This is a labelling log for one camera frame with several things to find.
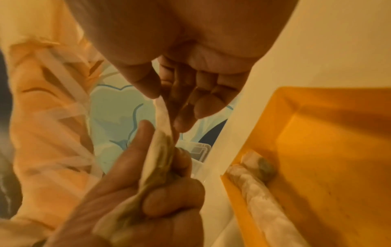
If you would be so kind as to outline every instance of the skin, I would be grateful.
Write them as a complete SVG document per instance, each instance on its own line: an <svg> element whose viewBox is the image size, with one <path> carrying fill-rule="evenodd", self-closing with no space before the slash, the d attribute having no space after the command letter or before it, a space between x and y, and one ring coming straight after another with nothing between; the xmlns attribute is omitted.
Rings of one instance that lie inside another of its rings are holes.
<svg viewBox="0 0 391 247"><path fill-rule="evenodd" d="M96 48L173 125L226 107L272 47L297 0L66 0ZM159 57L160 74L151 66Z"/></svg>
<svg viewBox="0 0 391 247"><path fill-rule="evenodd" d="M154 127L150 122L140 122L128 149L48 239L45 247L112 247L91 231L103 215L137 193L153 133ZM142 207L150 219L122 232L126 238L119 247L203 246L200 209L204 204L204 187L198 180L190 178L191 158L188 152L176 149L171 166L181 178L152 191L145 198Z"/></svg>

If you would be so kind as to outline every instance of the white surface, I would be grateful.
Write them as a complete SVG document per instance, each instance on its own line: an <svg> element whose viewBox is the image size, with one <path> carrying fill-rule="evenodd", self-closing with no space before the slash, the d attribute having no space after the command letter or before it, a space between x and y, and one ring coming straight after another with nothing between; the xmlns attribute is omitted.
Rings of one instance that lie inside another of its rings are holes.
<svg viewBox="0 0 391 247"><path fill-rule="evenodd" d="M220 175L230 165L270 96L280 86L391 86L390 0L301 0L271 51L258 62L206 165L205 247L232 218ZM229 238L229 234L219 237ZM216 241L213 247L225 245Z"/></svg>

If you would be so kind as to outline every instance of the hand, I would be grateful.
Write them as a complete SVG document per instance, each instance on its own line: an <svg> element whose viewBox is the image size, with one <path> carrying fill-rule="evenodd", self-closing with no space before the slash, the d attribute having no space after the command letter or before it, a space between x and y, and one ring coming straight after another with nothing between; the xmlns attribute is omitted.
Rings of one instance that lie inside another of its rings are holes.
<svg viewBox="0 0 391 247"><path fill-rule="evenodd" d="M70 218L48 239L45 247L111 247L110 243L92 235L91 231L103 215L137 193L153 133L154 127L150 122L140 122L128 149L85 196ZM145 198L143 211L150 220L134 226L121 246L203 246L204 232L199 212L205 191L198 180L190 178L189 153L175 149L172 169L182 178L152 191Z"/></svg>
<svg viewBox="0 0 391 247"><path fill-rule="evenodd" d="M150 98L164 96L179 132L237 96L297 1L66 0L129 82ZM161 80L151 66L159 56Z"/></svg>

